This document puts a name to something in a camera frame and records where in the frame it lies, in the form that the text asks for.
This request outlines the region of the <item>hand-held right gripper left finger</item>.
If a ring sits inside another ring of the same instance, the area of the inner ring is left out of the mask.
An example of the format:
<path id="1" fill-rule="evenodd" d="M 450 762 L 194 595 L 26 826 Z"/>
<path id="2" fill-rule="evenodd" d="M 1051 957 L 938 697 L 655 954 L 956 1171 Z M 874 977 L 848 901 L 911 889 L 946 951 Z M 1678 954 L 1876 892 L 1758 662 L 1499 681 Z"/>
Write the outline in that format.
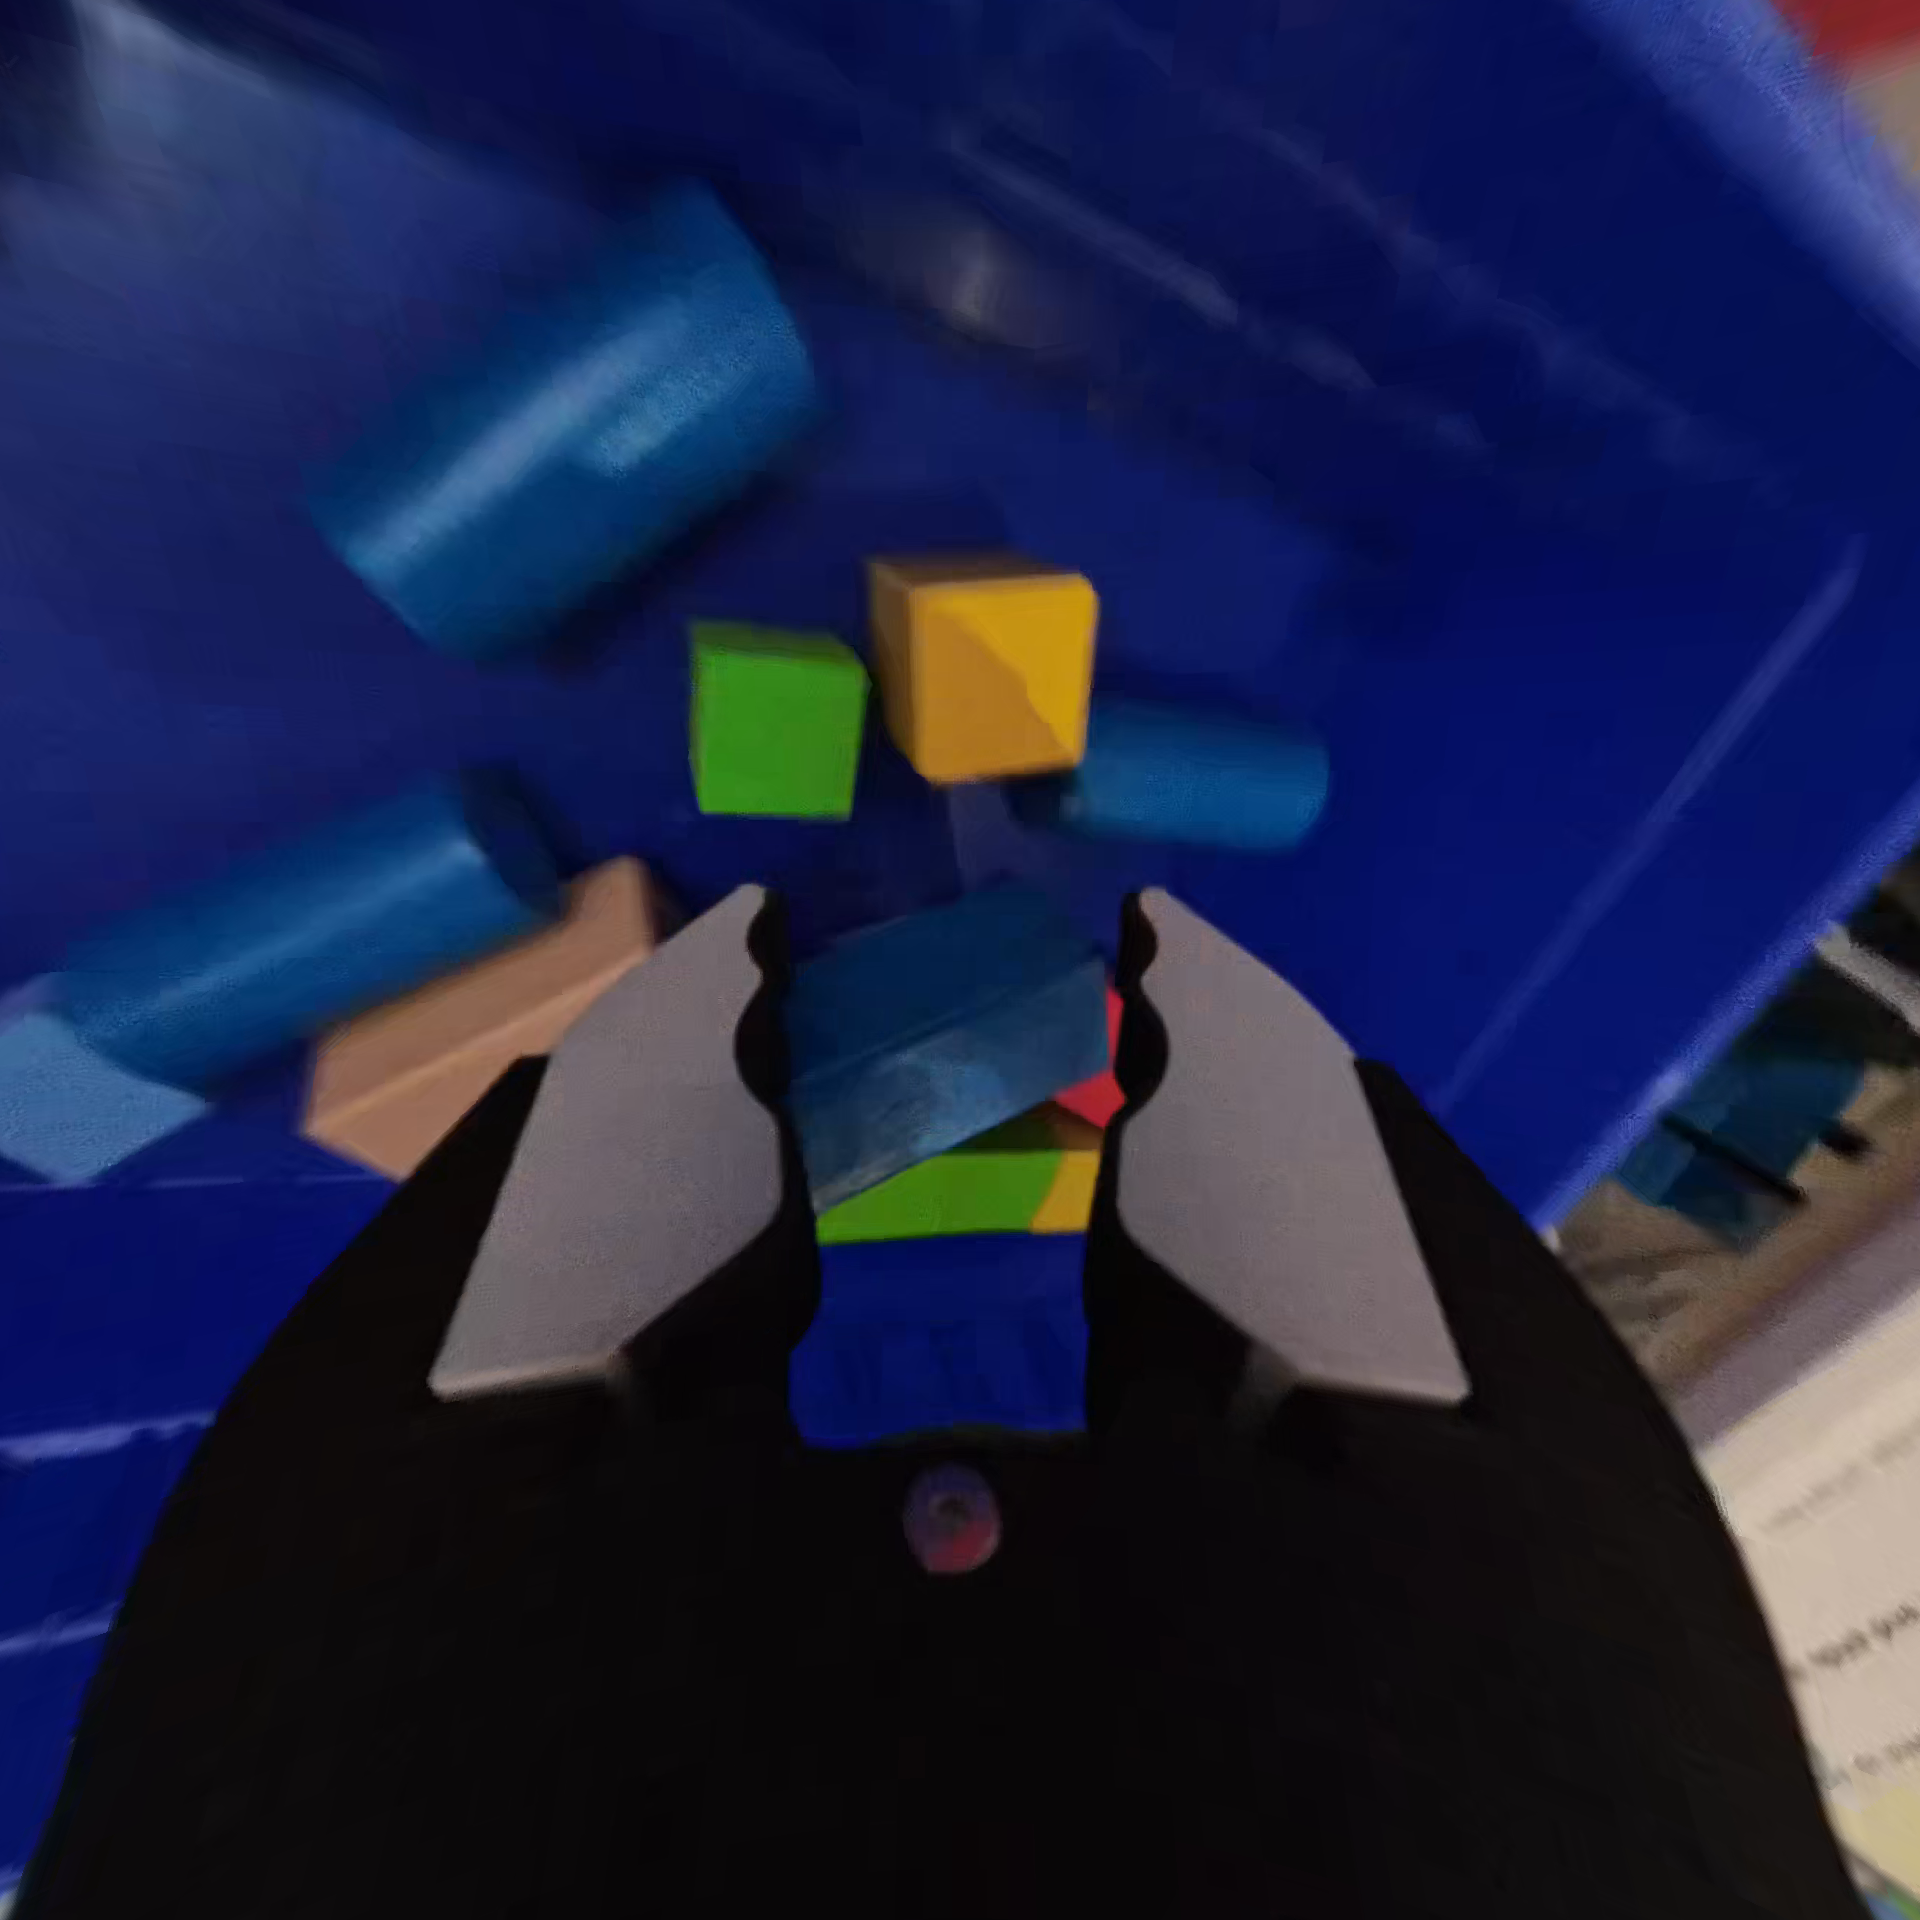
<path id="1" fill-rule="evenodd" d="M 786 911 L 742 885 L 563 1031 L 431 1367 L 445 1405 L 608 1377 L 787 1213 Z"/>

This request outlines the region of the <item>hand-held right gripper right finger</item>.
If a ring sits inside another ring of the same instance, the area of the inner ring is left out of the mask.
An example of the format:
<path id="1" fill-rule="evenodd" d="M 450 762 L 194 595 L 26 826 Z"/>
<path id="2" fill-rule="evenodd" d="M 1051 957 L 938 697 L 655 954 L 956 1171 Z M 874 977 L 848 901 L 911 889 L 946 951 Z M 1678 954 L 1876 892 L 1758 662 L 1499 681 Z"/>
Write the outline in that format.
<path id="1" fill-rule="evenodd" d="M 1460 1407 L 1468 1372 L 1353 1046 L 1163 887 L 1130 894 L 1087 1235 L 1087 1415 L 1298 1390 Z"/>

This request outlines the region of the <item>natural wooden block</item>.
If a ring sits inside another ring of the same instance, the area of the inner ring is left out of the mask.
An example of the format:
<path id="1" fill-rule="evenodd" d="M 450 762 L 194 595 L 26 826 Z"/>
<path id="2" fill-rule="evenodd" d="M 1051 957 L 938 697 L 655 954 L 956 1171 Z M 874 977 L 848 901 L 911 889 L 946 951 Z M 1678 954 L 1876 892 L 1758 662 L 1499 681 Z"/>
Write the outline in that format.
<path id="1" fill-rule="evenodd" d="M 633 856 L 568 887 L 559 921 L 336 1025 L 316 1046 L 302 1136 L 407 1179 L 518 1059 L 566 1031 L 677 932 Z"/>

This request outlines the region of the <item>long green wooden block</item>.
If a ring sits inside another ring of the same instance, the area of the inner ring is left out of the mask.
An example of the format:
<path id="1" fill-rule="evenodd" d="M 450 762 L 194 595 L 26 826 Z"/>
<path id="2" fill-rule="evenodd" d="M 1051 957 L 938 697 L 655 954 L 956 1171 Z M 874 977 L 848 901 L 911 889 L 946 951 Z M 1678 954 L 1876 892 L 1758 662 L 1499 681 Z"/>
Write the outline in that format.
<path id="1" fill-rule="evenodd" d="M 1061 1159 L 1045 1130 L 999 1129 L 829 1208 L 817 1216 L 817 1242 L 1029 1234 Z"/>

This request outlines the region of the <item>blue wooden cylinder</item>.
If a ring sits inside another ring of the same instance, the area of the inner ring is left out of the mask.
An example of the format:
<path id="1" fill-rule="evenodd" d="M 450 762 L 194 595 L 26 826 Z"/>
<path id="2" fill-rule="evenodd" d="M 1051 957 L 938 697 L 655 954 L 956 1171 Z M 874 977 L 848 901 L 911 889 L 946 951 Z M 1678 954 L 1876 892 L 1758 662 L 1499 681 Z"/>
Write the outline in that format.
<path id="1" fill-rule="evenodd" d="M 1328 805 L 1331 755 L 1258 718 L 1099 700 L 1081 761 L 1046 790 L 1051 823 L 1085 837 L 1277 855 Z"/>
<path id="2" fill-rule="evenodd" d="M 310 512 L 431 649 L 512 660 L 752 490 L 820 408 L 771 265 L 677 183 L 583 279 L 395 403 Z"/>
<path id="3" fill-rule="evenodd" d="M 518 788 L 458 772 L 330 817 L 72 947 L 65 1022 L 188 1090 L 556 921 L 563 876 Z"/>

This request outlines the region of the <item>green wooden cube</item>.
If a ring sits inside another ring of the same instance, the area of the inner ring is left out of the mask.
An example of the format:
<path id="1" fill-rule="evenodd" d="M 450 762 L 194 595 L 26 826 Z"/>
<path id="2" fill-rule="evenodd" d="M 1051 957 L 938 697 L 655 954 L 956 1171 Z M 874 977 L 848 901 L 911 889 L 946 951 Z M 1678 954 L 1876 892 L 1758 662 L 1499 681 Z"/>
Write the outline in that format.
<path id="1" fill-rule="evenodd" d="M 870 671 L 826 632 L 692 621 L 688 748 L 710 817 L 844 825 L 870 718 Z"/>

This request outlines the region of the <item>light blue wooden cube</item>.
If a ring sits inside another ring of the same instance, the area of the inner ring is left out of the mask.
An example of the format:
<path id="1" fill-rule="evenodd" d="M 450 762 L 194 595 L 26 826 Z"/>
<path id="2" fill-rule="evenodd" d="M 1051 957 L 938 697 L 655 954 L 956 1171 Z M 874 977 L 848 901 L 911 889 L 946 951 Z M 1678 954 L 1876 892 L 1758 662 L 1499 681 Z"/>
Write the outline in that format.
<path id="1" fill-rule="evenodd" d="M 3 1023 L 3 1160 L 42 1181 L 90 1184 L 205 1114 L 199 1093 L 109 1062 L 47 1011 Z"/>

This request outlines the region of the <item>blue plastic bin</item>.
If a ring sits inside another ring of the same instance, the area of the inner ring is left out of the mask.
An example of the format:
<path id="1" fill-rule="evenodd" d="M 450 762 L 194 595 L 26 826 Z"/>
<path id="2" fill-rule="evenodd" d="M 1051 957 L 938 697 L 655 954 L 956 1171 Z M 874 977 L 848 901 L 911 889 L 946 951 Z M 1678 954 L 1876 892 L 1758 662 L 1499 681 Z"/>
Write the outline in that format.
<path id="1" fill-rule="evenodd" d="M 1693 54 L 1744 81 L 1703 28 L 4 4 L 10 1017 L 492 771 L 563 899 L 772 890 L 791 984 L 1045 894 L 1108 1067 L 983 1134 L 1107 1142 L 1163 887 L 1353 1046 L 1471 1384 L 1092 1420 L 1089 1226 L 820 1246 L 808 1192 L 608 1377 L 445 1405 L 548 1054 L 395 1181 L 302 1136 L 368 1006 L 90 1184 L 4 1163 L 4 1442 L 186 1415 L 17 1472 L 138 1499 L 4 1681 L 75 1725 L 15 1915 L 1860 1915 L 1691 1447 L 1536 1234 L 1915 828 L 1915 283 L 1821 162 L 1805 223 L 1777 137 L 1725 149 L 1761 96 L 1684 108 Z M 445 658 L 313 489 L 677 183 L 820 416 L 548 644 Z M 1001 551 L 1092 581 L 1092 706 L 1312 733 L 1311 837 L 926 786 L 868 561 Z M 860 656 L 848 823 L 700 813 L 705 618 Z"/>

